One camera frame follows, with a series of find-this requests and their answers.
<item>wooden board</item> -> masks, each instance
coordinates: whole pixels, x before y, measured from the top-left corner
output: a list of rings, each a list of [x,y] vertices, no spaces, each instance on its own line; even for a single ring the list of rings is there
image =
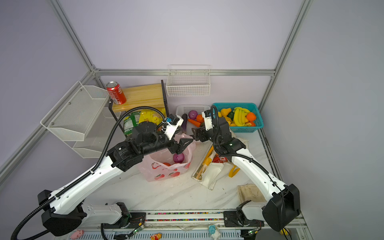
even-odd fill
[[[124,88],[127,101],[124,104],[113,104],[112,110],[116,112],[127,111],[138,106],[150,106],[154,108],[164,108],[163,91],[161,84]]]

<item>snack bag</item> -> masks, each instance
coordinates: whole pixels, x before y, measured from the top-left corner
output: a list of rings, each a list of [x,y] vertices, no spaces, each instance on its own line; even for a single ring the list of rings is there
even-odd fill
[[[132,134],[133,127],[139,124],[140,112],[131,113],[129,116],[124,118],[124,134]]]
[[[162,112],[164,114],[164,116],[166,115],[166,109],[165,108],[158,108],[158,110],[160,112]],[[161,118],[160,114],[158,114],[157,112],[152,111],[152,110],[148,110],[148,109],[144,109],[140,113],[139,123],[147,121],[147,122],[153,122],[156,125],[159,125],[161,123],[161,120],[162,120],[162,118]]]

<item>eggplant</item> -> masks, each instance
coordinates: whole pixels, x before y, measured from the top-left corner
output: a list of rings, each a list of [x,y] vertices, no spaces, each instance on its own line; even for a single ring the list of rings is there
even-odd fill
[[[188,115],[186,113],[184,113],[181,118],[184,120],[183,123],[181,124],[181,128],[182,128],[182,131],[183,133],[187,134],[187,119],[188,119]]]

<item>black motor joint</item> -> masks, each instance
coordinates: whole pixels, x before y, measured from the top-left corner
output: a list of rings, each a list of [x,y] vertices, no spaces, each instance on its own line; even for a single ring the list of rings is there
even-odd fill
[[[178,120],[177,117],[171,119],[175,122]],[[107,152],[107,156],[112,159],[112,167],[127,171],[133,165],[140,163],[145,155],[165,148],[168,148],[172,154],[180,154],[192,141],[193,139],[181,138],[180,143],[177,143],[164,133],[158,134],[156,124],[142,122],[133,128],[132,135],[128,136],[124,142],[111,148]]]

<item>red onion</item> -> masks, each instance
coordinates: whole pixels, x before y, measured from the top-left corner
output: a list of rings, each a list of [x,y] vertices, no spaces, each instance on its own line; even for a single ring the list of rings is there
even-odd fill
[[[189,118],[192,120],[195,120],[196,117],[198,116],[198,113],[195,110],[191,110],[188,114]]]
[[[173,155],[173,161],[176,163],[182,163],[184,161],[184,154],[174,154]]]

